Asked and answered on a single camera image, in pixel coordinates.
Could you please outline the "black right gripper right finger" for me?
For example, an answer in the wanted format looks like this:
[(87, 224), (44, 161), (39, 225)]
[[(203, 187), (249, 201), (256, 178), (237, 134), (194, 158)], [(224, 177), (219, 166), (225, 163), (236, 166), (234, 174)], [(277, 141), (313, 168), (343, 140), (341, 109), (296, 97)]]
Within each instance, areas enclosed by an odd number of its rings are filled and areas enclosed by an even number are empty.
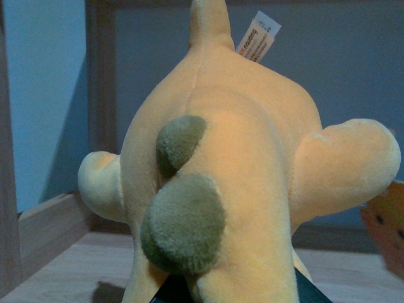
[(295, 268), (295, 275), (300, 303), (331, 303), (331, 300), (297, 268)]

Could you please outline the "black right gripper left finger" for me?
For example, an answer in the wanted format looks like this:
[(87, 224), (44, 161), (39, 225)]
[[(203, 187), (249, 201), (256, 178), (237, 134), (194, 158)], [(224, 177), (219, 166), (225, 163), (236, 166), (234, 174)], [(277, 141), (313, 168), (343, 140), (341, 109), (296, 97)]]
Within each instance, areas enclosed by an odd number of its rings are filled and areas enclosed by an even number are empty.
[(169, 275), (150, 303), (194, 303), (194, 300), (185, 277)]

